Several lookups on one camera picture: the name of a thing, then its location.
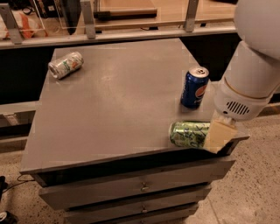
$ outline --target floor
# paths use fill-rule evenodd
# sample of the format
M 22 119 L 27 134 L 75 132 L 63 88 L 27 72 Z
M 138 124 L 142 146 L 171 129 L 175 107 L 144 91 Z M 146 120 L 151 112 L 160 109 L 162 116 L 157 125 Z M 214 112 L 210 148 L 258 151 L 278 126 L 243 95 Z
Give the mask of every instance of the floor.
M 280 223 L 280 104 L 270 104 L 257 118 L 244 122 L 250 139 L 237 145 L 236 162 L 223 180 L 199 203 L 197 213 L 168 224 L 278 224 Z M 0 174 L 15 185 L 25 142 L 0 145 Z M 0 211 L 9 211 L 19 224 L 62 224 L 39 196 L 39 185 L 28 182 L 3 194 Z

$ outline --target soda can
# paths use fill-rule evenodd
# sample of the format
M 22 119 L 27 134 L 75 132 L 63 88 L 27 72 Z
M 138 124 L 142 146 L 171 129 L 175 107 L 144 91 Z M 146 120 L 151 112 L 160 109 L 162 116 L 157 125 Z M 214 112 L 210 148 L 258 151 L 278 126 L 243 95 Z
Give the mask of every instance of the soda can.
M 209 72 L 202 66 L 191 68 L 185 75 L 181 103 L 189 109 L 197 109 L 207 88 Z
M 18 217 L 7 211 L 0 213 L 1 224 L 16 224 L 18 223 Z
M 210 122 L 175 122 L 169 129 L 169 138 L 178 147 L 202 148 Z
M 48 68 L 54 78 L 62 79 L 79 69 L 83 63 L 84 59 L 79 52 L 71 52 L 62 58 L 51 61 Z

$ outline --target ventilation holes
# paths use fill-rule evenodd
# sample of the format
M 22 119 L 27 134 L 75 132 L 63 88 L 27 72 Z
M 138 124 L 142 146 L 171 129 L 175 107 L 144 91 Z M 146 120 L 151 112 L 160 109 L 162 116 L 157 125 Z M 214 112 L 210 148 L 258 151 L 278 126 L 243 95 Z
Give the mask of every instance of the ventilation holes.
M 245 106 L 237 101 L 228 102 L 227 109 L 233 113 L 236 113 L 237 115 L 245 115 L 250 111 L 247 106 Z

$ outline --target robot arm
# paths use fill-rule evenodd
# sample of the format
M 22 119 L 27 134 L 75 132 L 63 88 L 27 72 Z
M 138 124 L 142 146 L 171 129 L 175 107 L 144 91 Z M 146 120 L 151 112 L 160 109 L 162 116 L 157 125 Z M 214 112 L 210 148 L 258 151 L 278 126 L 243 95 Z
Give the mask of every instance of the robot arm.
M 239 0 L 237 46 L 214 99 L 217 112 L 235 121 L 255 118 L 280 84 L 280 1 Z

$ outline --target drawer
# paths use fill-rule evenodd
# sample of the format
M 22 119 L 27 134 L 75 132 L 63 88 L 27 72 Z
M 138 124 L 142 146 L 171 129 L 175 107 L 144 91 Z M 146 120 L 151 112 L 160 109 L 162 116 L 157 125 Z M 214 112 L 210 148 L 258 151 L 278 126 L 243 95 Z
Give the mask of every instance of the drawer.
M 203 200 L 210 192 L 210 185 L 179 188 L 175 191 L 153 193 L 148 196 L 109 202 L 67 212 L 66 219 L 73 224 L 107 221 L 133 214 L 147 214 L 167 207 L 175 207 Z
M 226 157 L 94 178 L 39 190 L 53 209 L 79 207 L 222 179 L 234 161 Z
M 116 220 L 104 221 L 102 224 L 153 224 L 162 221 L 171 221 L 179 218 L 186 218 L 195 214 L 198 209 L 198 204 L 189 204 L 183 206 L 176 206 L 167 209 L 161 209 L 156 212 L 133 215 Z

